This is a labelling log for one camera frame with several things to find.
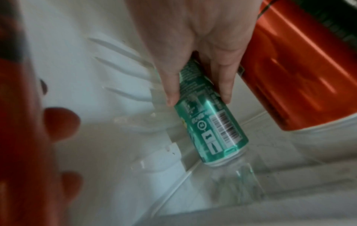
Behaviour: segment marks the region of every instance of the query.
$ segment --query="barcode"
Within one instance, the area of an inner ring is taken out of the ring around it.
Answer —
[[[222,137],[227,148],[236,145],[241,139],[241,135],[229,120],[225,110],[209,117]]]

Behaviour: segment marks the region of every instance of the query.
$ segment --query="can bottom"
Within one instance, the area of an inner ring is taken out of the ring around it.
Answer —
[[[237,152],[233,152],[232,154],[228,155],[226,158],[224,159],[219,159],[217,161],[214,161],[214,162],[206,162],[205,164],[210,166],[210,167],[219,167],[219,166],[223,166],[227,163],[229,163],[230,161],[238,158],[238,157],[241,157],[244,153],[247,152],[247,146],[248,146],[249,143],[247,143],[244,147],[242,147],[239,151]]]

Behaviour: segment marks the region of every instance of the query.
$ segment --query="green can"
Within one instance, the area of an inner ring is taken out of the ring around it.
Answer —
[[[180,94],[175,109],[203,163],[221,166],[244,153],[247,136],[193,59],[180,73]]]

